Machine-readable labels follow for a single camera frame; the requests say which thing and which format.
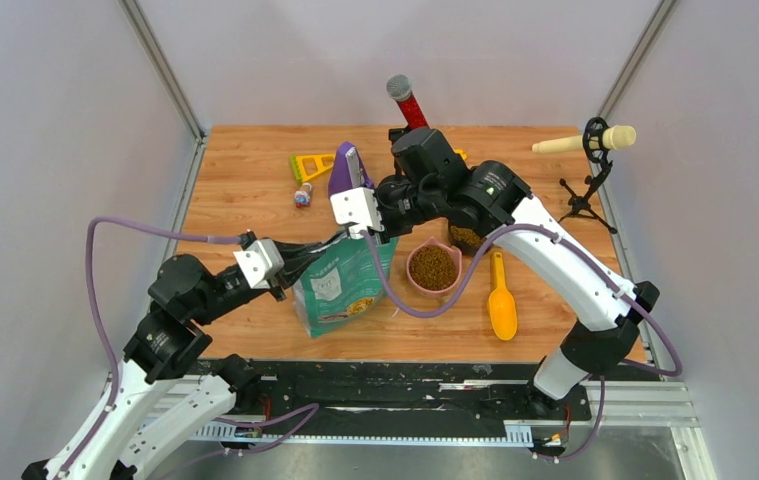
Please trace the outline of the green pet food bag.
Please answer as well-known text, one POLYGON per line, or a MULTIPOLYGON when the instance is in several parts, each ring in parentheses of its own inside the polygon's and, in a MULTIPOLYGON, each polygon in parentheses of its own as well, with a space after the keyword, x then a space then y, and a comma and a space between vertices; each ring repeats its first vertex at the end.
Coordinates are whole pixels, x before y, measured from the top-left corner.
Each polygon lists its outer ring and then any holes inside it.
POLYGON ((398 241, 375 246, 378 273, 365 240, 345 238, 324 251, 293 286, 294 309, 311 338, 345 326, 384 297, 398 241))

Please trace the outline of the yellow scoop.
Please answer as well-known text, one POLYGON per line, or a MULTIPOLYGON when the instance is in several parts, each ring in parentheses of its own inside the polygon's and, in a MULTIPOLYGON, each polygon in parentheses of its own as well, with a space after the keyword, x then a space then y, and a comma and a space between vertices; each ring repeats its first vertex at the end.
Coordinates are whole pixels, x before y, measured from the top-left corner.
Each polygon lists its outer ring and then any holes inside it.
POLYGON ((490 256, 492 290, 487 301, 491 327, 502 341, 514 338, 518 329, 518 316, 513 295, 507 288, 503 254, 494 251, 490 256))

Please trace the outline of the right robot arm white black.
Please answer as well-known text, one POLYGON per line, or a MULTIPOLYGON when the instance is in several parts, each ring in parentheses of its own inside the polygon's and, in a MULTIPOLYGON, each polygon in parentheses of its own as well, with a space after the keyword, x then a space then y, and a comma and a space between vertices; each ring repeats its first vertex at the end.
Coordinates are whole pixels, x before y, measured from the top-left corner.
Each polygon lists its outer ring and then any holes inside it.
POLYGON ((507 165, 487 160, 468 166, 437 129, 401 135, 391 153, 395 172, 372 191, 382 240, 439 218, 454 221, 521 260, 576 314, 525 392, 532 413, 553 416, 575 385, 589 375, 604 376, 626 359, 639 324, 660 297, 653 283, 609 272, 507 165))

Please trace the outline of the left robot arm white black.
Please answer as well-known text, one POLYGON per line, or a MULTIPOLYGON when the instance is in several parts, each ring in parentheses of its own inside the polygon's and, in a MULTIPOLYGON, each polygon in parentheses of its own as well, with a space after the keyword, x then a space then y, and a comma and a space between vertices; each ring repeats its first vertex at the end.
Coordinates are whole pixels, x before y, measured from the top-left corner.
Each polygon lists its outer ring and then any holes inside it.
POLYGON ((253 411, 261 400, 260 376, 232 354, 154 422, 144 422, 211 344, 201 326, 266 293, 284 300, 321 255, 319 243, 246 234, 236 264, 217 275, 190 254, 167 260, 148 290, 150 310, 123 349, 120 380, 68 445, 55 457, 28 465, 23 478, 145 479, 216 417, 232 409, 253 411))

